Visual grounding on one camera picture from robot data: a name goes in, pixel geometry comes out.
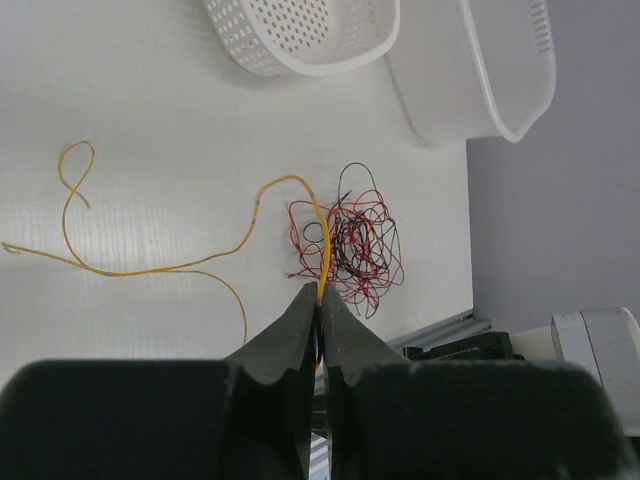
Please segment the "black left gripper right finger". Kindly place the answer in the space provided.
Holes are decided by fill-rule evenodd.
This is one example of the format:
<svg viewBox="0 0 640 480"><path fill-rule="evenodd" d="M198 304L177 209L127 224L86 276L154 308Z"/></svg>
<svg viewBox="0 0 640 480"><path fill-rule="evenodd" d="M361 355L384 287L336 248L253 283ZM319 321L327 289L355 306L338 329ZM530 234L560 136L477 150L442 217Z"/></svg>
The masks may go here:
<svg viewBox="0 0 640 480"><path fill-rule="evenodd" d="M335 479L621 479L603 388L561 361L412 362L333 287L320 308Z"/></svg>

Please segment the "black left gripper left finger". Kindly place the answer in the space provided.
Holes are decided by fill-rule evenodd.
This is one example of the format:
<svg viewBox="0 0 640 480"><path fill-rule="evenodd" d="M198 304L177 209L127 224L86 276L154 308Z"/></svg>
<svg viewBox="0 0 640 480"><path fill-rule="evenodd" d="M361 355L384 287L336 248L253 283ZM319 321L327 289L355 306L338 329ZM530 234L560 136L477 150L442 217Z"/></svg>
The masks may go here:
<svg viewBox="0 0 640 480"><path fill-rule="evenodd" d="M41 360L1 392L5 479L305 479L316 292L214 360Z"/></svg>

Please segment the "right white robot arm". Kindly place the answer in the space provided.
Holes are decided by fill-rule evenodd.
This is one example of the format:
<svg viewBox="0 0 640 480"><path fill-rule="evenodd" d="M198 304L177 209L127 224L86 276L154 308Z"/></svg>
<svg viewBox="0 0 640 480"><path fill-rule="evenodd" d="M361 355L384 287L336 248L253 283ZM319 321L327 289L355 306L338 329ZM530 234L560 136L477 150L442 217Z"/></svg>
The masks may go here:
<svg viewBox="0 0 640 480"><path fill-rule="evenodd" d="M333 288L319 337L335 479L635 479L639 328L625 308L553 317L512 359L412 361Z"/></svg>

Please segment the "solid white plastic bin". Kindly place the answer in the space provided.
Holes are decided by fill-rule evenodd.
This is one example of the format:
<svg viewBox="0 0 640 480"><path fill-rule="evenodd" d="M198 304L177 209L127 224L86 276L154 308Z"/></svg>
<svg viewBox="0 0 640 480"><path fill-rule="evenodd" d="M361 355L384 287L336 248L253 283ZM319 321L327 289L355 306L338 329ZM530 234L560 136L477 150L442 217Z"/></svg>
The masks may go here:
<svg viewBox="0 0 640 480"><path fill-rule="evenodd" d="M403 1L388 60L413 130L432 144L517 143L555 93L544 0Z"/></svg>

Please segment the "oval white perforated basket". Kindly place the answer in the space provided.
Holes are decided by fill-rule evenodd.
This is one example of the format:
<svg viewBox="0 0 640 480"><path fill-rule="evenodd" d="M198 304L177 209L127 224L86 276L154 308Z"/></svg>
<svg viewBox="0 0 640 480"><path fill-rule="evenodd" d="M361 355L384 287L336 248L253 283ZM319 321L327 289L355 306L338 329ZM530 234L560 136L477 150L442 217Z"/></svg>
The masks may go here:
<svg viewBox="0 0 640 480"><path fill-rule="evenodd" d="M368 65L394 45L400 3L388 0L210 0L228 55L263 77L326 77Z"/></svg>

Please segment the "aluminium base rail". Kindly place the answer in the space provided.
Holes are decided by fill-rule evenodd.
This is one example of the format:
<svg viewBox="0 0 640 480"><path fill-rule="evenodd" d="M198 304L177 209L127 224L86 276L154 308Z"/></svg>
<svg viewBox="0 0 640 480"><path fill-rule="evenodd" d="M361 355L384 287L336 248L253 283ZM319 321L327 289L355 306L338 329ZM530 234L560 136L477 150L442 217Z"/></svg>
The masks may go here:
<svg viewBox="0 0 640 480"><path fill-rule="evenodd" d="M387 344L399 354L403 352L404 347L430 350L443 344L485 333L491 329L490 319L478 317L473 310L469 310L388 340Z"/></svg>

